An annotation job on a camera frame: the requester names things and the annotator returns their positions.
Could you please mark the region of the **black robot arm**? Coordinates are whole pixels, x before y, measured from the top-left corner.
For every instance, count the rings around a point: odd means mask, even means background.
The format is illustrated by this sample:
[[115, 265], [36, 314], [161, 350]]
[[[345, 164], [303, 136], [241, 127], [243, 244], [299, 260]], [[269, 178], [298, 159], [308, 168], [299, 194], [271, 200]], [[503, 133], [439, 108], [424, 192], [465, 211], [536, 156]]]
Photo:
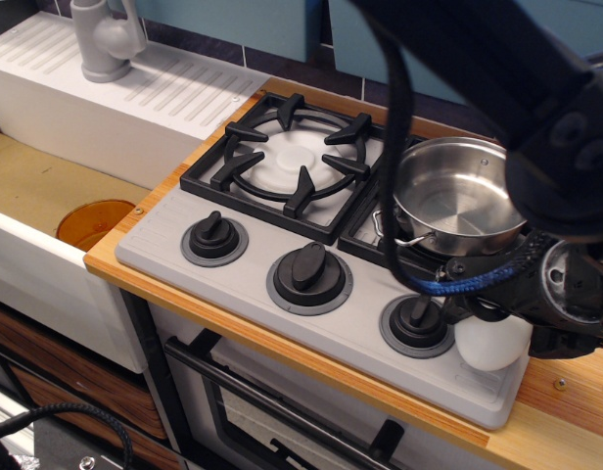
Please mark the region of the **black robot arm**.
[[533, 327], [529, 353], [571, 359], [603, 348], [603, 70], [512, 1], [359, 1], [389, 69], [379, 201], [394, 204], [414, 99], [408, 51], [479, 110], [506, 149], [505, 182], [531, 233], [511, 258], [469, 264], [440, 282], [399, 261], [397, 223], [382, 226], [394, 278], [445, 300], [461, 323], [486, 300]]

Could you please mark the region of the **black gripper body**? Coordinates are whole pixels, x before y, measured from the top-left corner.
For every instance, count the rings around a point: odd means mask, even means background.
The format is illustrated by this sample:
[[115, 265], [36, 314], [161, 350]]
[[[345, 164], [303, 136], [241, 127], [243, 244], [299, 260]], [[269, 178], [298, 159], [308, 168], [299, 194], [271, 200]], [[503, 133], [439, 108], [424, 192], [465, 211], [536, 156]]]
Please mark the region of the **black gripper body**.
[[444, 301], [456, 324], [471, 316], [499, 322], [513, 315], [533, 326], [529, 356], [573, 359], [603, 349], [603, 258], [599, 246], [549, 241], [533, 264], [478, 294]]

